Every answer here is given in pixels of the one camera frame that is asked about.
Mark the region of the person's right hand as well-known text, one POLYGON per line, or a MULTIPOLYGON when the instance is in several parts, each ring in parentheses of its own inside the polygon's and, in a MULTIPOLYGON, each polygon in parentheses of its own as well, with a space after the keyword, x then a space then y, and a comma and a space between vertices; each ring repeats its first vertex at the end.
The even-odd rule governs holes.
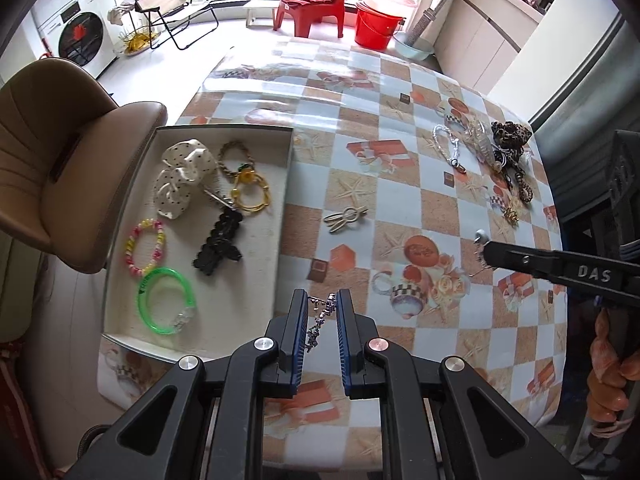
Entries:
POLYGON ((609 333, 610 319, 603 309, 596 319, 596 338, 590 347, 592 371, 587 379, 587 412, 595 422, 615 422, 617 413, 628 408, 627 382, 639 380, 639 351, 620 361, 609 333))

